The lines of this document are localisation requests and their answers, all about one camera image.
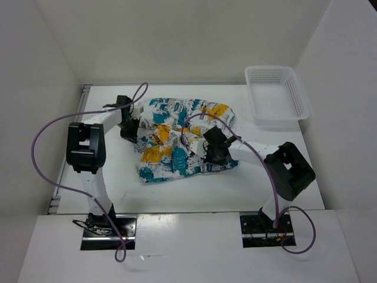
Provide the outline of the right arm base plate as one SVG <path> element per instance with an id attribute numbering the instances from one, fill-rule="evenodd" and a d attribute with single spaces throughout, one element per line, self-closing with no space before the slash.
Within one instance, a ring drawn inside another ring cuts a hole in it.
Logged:
<path id="1" fill-rule="evenodd" d="M 243 248 L 264 248 L 280 246 L 296 246 L 293 225 L 289 214 L 280 218 L 277 228 L 265 228 L 257 212 L 241 213 L 240 229 Z"/>

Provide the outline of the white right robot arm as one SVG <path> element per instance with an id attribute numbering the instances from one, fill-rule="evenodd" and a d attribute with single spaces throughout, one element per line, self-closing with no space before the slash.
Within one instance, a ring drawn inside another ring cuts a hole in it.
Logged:
<path id="1" fill-rule="evenodd" d="M 224 165 L 247 162 L 265 169 L 273 195 L 259 210 L 259 227 L 271 232 L 279 225 L 283 212 L 315 179 L 316 174 L 299 149 L 287 141 L 280 146 L 226 137 L 218 127 L 203 134 L 205 161 Z"/>

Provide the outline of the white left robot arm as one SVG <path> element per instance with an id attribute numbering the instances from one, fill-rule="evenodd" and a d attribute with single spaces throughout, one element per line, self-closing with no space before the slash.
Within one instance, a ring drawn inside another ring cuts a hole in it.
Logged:
<path id="1" fill-rule="evenodd" d="M 118 96 L 116 103 L 105 105 L 92 118 L 68 127 L 66 161 L 78 174 L 89 204 L 87 220 L 74 223 L 91 233 L 109 236 L 119 227 L 102 171 L 107 157 L 105 135 L 119 127 L 121 137 L 135 143 L 143 112 L 144 107 L 134 105 L 131 98 Z"/>

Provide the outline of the white plastic basket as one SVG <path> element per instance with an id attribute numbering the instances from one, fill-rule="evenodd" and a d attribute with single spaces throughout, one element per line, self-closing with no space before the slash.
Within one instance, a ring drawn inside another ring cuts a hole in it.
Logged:
<path id="1" fill-rule="evenodd" d="M 306 94 L 293 68 L 257 65 L 244 70 L 253 114 L 260 121 L 300 121 L 310 117 Z"/>

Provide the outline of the colourful patterned shorts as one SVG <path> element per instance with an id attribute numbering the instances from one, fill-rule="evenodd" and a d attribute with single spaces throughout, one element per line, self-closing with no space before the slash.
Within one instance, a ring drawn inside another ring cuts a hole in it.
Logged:
<path id="1" fill-rule="evenodd" d="M 140 155 L 137 171 L 141 183 L 179 180 L 196 174 L 230 170 L 237 161 L 223 165 L 205 162 L 181 142 L 197 141 L 216 126 L 228 135 L 236 117 L 230 106 L 201 99 L 152 98 L 139 103 L 141 114 L 134 150 Z"/>

